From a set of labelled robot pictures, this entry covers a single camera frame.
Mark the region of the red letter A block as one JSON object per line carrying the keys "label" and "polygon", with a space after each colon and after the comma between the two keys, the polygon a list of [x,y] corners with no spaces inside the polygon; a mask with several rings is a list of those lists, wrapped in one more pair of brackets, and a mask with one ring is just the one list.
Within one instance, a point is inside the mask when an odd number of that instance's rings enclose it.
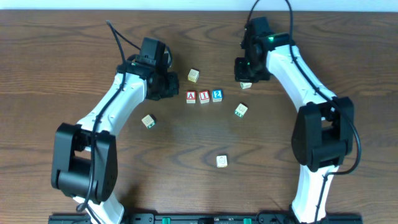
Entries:
{"label": "red letter A block", "polygon": [[195,104],[197,100],[196,91],[187,91],[186,92],[186,102],[187,104]]}

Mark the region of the blue number 2 block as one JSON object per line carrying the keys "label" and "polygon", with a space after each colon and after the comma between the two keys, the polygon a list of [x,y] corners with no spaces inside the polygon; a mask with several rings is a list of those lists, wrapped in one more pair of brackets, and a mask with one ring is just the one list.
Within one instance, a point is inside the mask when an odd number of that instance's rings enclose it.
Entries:
{"label": "blue number 2 block", "polygon": [[223,100],[223,92],[222,90],[213,90],[212,91],[212,100],[213,102],[221,102]]}

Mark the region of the red letter I block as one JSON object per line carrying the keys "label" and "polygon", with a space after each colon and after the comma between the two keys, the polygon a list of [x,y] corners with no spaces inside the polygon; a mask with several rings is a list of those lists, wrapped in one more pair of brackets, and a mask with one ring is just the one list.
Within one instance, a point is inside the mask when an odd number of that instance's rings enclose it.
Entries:
{"label": "red letter I block", "polygon": [[210,94],[208,90],[200,91],[198,93],[199,100],[201,104],[209,103],[210,102]]}

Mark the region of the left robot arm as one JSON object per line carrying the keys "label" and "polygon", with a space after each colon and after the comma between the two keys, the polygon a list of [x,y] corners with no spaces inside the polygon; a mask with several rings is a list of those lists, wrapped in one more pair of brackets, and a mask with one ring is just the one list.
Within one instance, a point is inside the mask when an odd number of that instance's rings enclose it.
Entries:
{"label": "left robot arm", "polygon": [[118,65],[114,81],[95,108],[77,124],[55,132],[51,185],[78,202],[91,223],[121,223],[124,207],[113,190],[118,176],[116,138],[144,100],[178,94],[171,56],[155,61],[138,55]]}

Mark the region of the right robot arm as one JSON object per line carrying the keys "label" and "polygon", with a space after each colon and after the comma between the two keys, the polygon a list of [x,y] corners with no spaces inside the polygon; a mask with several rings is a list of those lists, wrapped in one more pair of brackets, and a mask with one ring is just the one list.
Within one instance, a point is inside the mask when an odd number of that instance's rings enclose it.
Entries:
{"label": "right robot arm", "polygon": [[291,145],[300,164],[300,175],[289,216],[284,221],[350,222],[350,217],[327,215],[325,204],[333,178],[356,168],[339,170],[353,144],[360,143],[354,126],[353,102],[348,97],[337,97],[321,83],[289,34],[247,32],[241,47],[245,54],[235,60],[236,81],[257,83],[273,75],[297,110]]}

